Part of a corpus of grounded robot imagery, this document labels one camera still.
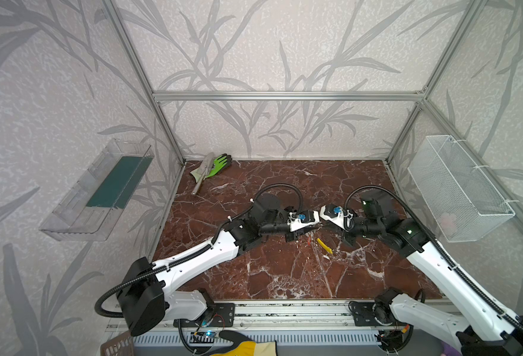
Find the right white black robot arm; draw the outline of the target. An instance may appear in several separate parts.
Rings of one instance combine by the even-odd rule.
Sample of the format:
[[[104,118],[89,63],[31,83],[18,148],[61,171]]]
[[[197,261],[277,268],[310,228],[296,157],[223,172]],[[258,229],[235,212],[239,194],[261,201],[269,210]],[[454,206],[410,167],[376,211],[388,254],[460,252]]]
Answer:
[[[376,186],[381,196],[362,193],[363,215],[347,205],[329,204],[320,216],[337,225],[345,237],[377,239],[427,276],[457,307],[460,315],[439,311],[396,289],[376,299],[385,314],[425,330],[462,355],[523,355],[523,315],[500,303],[446,252],[411,209],[391,191]]]

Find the keyring with yellow tag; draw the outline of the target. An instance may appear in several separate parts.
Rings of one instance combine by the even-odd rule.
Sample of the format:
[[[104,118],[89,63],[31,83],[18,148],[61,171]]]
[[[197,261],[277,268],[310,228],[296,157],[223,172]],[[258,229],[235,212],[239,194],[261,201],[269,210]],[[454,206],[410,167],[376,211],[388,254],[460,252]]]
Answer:
[[[317,239],[317,243],[322,247],[329,255],[333,254],[331,247],[329,247],[321,238]]]

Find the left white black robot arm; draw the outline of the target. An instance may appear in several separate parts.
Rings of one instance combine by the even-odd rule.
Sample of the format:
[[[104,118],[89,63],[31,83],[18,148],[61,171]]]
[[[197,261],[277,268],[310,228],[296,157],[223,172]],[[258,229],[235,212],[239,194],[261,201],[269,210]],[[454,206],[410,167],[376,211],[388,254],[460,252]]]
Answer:
[[[170,258],[136,260],[123,282],[97,299],[96,314],[123,319],[133,336],[150,331],[164,319],[210,320],[215,303],[208,293],[182,292],[181,286],[244,255],[268,237],[282,235],[290,242],[319,227],[319,212],[303,208],[304,198],[297,187],[282,184],[282,188],[293,190],[298,197],[297,207],[284,208],[279,198],[269,192],[276,186],[261,188],[247,209],[228,217],[203,243]]]

